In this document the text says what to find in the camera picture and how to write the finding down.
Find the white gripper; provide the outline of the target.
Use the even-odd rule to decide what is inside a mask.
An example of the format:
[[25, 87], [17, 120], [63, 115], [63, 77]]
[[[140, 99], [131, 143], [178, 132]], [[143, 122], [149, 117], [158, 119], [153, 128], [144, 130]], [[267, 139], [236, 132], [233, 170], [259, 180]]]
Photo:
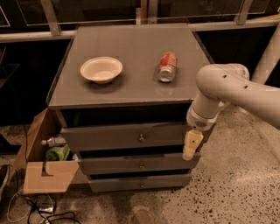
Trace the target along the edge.
[[198, 115], [193, 107], [190, 107], [186, 113], [186, 122], [190, 128], [185, 134], [185, 144], [183, 147], [182, 158], [189, 161], [193, 158], [193, 155], [197, 148], [200, 146], [203, 140], [202, 132], [210, 130], [216, 123], [218, 116], [213, 118], [204, 118]]

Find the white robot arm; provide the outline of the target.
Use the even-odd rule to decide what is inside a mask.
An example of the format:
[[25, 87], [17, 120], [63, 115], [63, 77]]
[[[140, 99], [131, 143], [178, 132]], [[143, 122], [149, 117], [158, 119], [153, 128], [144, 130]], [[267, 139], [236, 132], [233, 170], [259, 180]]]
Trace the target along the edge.
[[280, 88], [265, 84], [279, 59], [280, 27], [277, 27], [253, 73], [235, 63], [211, 64], [198, 71], [198, 93], [186, 114], [191, 129], [185, 134], [184, 160], [193, 158], [203, 133], [213, 127], [219, 113], [231, 103], [280, 128]]

